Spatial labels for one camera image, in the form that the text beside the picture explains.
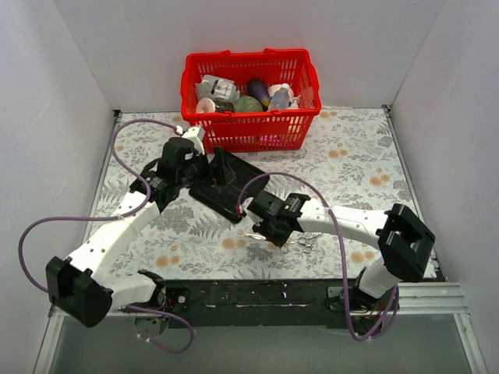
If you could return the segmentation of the silver straight hair scissors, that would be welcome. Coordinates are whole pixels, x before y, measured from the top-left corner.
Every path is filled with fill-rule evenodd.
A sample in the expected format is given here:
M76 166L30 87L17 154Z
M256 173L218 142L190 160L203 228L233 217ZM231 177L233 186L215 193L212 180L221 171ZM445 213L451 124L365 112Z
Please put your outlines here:
M317 243L317 240L322 236L321 233L313 233L309 236L303 235L298 238L297 245L302 248L302 254L308 255L313 251L313 246Z

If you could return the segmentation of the black zip tool case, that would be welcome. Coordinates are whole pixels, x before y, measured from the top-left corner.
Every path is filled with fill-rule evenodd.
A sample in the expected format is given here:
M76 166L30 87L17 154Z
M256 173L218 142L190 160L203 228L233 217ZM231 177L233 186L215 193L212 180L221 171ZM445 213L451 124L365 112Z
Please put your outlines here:
M231 223L239 223L239 194L246 183L264 172L220 146L214 148L206 172L189 188L190 196Z

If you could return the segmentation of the silver thinning scissors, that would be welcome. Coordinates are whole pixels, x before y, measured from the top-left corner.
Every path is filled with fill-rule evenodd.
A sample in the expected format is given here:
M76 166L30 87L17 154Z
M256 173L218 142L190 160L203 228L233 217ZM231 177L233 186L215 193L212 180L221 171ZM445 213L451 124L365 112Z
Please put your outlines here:
M254 240L264 241L270 246L271 249L278 249L282 254L289 253L289 248L286 243L283 246L277 246L270 240L267 240L263 235L254 234L254 233L245 233L244 236Z

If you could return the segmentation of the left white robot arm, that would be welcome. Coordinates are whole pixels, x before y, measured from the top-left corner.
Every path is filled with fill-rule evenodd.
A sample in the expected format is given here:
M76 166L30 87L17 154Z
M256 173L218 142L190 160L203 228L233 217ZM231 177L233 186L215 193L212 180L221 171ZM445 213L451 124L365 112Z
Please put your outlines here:
M166 294L160 280L147 271L111 280L108 273L138 234L161 215L166 206L201 180L208 165L203 147L205 131L195 126L170 138L162 155L150 162L130 186L114 214L66 258L53 257L45 268L50 302L86 327L93 327L113 308L140 303L160 310Z

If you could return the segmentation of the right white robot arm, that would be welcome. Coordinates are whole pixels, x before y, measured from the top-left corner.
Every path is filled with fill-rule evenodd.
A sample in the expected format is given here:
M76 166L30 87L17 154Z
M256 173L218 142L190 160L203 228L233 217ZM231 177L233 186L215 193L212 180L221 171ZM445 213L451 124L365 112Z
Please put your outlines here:
M378 250L380 258L361 270L346 294L354 309L373 308L401 282L420 282L435 243L432 231L400 203L390 210L327 208L308 195L280 199L262 191L246 199L241 209L252 220L253 231L277 247L297 231L336 235Z

